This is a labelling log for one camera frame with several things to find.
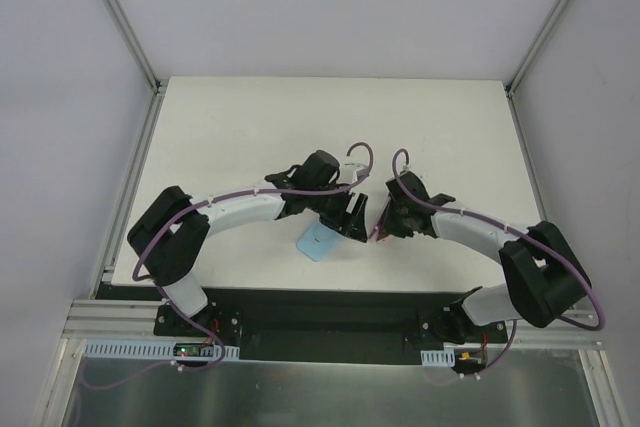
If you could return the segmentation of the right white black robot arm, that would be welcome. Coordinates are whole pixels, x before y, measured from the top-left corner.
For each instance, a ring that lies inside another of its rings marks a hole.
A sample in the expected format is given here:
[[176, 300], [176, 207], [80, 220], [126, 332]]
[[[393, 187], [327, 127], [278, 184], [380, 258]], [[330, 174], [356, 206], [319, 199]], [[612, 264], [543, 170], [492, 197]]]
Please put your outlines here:
[[457, 243], [496, 262], [504, 282], [476, 287], [440, 308], [428, 324], [444, 342], [473, 341], [485, 328], [523, 320], [545, 328], [587, 295], [591, 281], [559, 228], [541, 221], [510, 227], [466, 209], [447, 194], [430, 196], [411, 171], [386, 183], [380, 237], [417, 234]]

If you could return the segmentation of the light blue phone case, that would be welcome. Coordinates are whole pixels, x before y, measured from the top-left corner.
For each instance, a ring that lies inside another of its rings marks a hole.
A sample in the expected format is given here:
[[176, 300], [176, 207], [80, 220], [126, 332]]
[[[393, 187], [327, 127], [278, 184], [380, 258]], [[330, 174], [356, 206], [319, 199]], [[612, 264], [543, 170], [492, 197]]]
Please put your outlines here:
[[296, 248], [313, 262], [327, 258], [342, 242], [343, 237], [334, 230], [314, 221], [296, 241]]

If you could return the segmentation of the black smartphone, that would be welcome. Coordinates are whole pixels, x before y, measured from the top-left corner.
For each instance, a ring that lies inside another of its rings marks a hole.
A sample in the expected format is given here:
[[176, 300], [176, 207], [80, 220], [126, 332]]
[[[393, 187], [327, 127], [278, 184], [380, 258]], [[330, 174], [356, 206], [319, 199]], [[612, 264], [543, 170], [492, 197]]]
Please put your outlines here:
[[394, 201], [388, 196], [383, 210], [376, 221], [370, 239], [374, 242], [382, 242], [383, 240], [393, 237], [394, 228]]

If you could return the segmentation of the pink phone case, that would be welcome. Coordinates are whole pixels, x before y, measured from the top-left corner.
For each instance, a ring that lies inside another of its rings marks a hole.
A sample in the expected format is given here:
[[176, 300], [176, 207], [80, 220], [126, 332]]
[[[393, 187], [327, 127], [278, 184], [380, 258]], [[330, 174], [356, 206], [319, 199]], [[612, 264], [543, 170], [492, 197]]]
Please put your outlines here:
[[384, 207], [374, 223], [369, 239], [379, 243], [389, 238], [399, 238], [400, 227], [395, 202], [388, 196]]

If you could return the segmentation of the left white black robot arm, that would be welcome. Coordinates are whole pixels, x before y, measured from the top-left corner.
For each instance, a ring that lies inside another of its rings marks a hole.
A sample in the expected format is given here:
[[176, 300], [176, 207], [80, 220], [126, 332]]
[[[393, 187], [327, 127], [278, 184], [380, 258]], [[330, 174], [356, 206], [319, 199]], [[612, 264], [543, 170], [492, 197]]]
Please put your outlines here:
[[177, 185], [165, 188], [136, 221], [127, 242], [138, 257], [134, 281], [149, 280], [188, 335], [219, 338], [214, 306], [192, 269], [205, 241], [254, 222], [317, 214], [320, 224], [351, 240], [366, 242], [367, 196], [355, 194], [374, 162], [339, 161], [324, 150], [304, 162], [268, 174], [243, 190], [217, 196], [192, 196]]

